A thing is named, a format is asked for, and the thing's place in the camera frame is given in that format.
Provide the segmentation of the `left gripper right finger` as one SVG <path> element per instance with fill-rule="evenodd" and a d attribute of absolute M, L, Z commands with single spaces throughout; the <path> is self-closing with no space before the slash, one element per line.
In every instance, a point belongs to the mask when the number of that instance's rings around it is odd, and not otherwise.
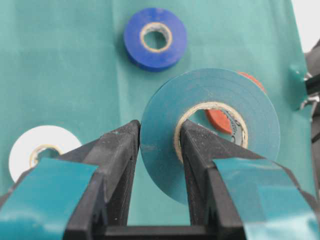
<path fill-rule="evenodd" d="M 180 144 L 192 225 L 217 240 L 319 239 L 319 204 L 288 168 L 189 120 Z"/>

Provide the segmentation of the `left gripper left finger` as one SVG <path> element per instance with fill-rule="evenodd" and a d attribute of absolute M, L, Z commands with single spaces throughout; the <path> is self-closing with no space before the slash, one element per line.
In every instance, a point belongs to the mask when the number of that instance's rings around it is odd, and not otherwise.
<path fill-rule="evenodd" d="M 140 122 L 129 123 L 22 173 L 0 199 L 3 240 L 92 240 L 126 226 Z"/>

